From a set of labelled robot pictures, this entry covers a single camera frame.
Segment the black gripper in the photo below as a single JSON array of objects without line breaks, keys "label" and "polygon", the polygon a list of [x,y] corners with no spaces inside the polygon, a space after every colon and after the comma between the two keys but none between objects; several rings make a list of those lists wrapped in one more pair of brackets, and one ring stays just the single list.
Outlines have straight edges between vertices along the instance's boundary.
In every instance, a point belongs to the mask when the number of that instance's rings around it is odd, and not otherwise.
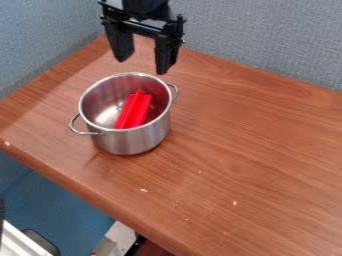
[{"label": "black gripper", "polygon": [[174,14],[169,0],[97,0],[101,24],[119,62],[135,52],[133,35],[155,39],[156,74],[164,75],[176,63],[183,43],[182,14]]}]

